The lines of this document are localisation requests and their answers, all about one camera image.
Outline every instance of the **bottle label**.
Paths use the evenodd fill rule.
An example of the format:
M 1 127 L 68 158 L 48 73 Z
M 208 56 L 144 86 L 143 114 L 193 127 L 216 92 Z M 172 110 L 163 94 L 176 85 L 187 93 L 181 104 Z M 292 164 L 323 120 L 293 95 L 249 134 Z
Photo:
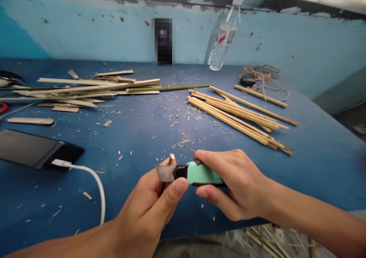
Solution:
M 229 29 L 220 26 L 218 31 L 216 42 L 221 45 L 231 45 L 235 37 L 237 29 Z

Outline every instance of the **smartphone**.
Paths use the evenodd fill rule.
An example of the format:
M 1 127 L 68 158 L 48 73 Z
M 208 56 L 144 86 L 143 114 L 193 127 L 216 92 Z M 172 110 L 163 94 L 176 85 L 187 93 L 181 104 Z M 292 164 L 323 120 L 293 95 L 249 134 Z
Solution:
M 74 164 L 84 151 L 84 148 L 74 144 L 17 130 L 0 132 L 0 160 L 36 169 L 67 171 L 68 168 L 53 165 L 53 160 Z

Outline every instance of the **red object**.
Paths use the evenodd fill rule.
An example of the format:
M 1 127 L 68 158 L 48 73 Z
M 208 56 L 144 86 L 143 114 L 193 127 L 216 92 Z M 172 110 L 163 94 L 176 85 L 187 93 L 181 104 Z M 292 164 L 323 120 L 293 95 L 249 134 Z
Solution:
M 3 105 L 3 108 L 0 109 L 0 114 L 4 113 L 9 109 L 9 105 L 7 105 L 6 103 L 0 102 L 0 104 Z

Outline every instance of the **left hand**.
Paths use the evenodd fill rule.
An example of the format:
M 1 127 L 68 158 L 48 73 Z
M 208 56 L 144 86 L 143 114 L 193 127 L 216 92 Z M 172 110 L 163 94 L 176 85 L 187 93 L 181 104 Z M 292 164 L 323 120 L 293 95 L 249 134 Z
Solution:
M 160 165 L 167 165 L 168 161 L 169 158 Z M 111 225 L 115 237 L 113 256 L 152 257 L 161 232 L 188 186 L 187 179 L 179 178 L 159 197 L 162 182 L 156 169 L 142 176 Z

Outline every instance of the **white charging cable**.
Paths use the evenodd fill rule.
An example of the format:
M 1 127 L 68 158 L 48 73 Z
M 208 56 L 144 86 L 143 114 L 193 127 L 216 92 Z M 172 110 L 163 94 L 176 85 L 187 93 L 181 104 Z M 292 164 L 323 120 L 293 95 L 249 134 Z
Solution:
M 93 175 L 94 179 L 96 180 L 96 183 L 98 184 L 99 187 L 99 192 L 100 192 L 100 199 L 101 199 L 101 204 L 102 204 L 102 212 L 101 212 L 101 217 L 100 217 L 100 224 L 104 224 L 104 218 L 106 215 L 106 198 L 104 196 L 104 189 L 103 189 L 103 185 L 102 182 L 100 181 L 98 175 L 96 174 L 96 172 L 90 168 L 87 168 L 85 166 L 76 166 L 71 164 L 68 161 L 63 161 L 63 160 L 59 160 L 59 159 L 55 159 L 53 160 L 52 164 L 57 165 L 57 166 L 62 166 L 62 167 L 66 167 L 66 168 L 75 168 L 75 169 L 80 169 L 80 170 L 85 170 L 87 172 L 89 172 L 91 175 Z

